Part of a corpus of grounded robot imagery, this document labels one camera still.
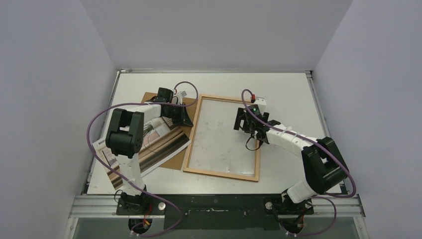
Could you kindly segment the printed plant photo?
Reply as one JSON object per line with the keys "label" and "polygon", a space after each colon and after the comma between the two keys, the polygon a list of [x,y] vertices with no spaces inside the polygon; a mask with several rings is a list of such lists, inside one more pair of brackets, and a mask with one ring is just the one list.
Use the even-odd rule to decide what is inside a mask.
{"label": "printed plant photo", "polygon": [[[141,150],[138,154],[138,161],[141,175],[145,176],[191,143],[189,137],[181,127],[170,127],[169,119],[156,118],[150,120],[144,126],[144,138]],[[106,147],[105,137],[93,143],[97,156],[109,167],[120,172],[119,165],[111,149]],[[105,168],[108,178],[114,189],[120,189],[123,182],[120,176]]]}

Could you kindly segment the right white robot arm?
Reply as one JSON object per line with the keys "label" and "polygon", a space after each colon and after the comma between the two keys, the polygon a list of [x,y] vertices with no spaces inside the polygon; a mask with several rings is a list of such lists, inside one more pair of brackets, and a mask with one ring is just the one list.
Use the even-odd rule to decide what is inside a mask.
{"label": "right white robot arm", "polygon": [[258,145],[272,144],[298,157],[304,167],[305,178],[281,194],[280,209],[292,214],[305,207],[313,196],[323,195],[348,178],[350,172],[339,149],[330,137],[306,137],[276,120],[269,120],[258,105],[238,108],[234,130],[241,130],[258,141]]}

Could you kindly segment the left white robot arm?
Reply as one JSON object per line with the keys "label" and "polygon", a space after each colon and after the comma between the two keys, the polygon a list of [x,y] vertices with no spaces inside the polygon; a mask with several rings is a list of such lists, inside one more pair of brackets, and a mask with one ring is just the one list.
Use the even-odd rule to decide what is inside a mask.
{"label": "left white robot arm", "polygon": [[159,88],[157,96],[130,109],[115,108],[105,137],[105,144],[118,162],[117,174],[123,183],[120,203],[140,215],[150,206],[139,165],[139,153],[143,146],[145,124],[158,118],[168,118],[175,126],[193,127],[183,98],[186,92]]}

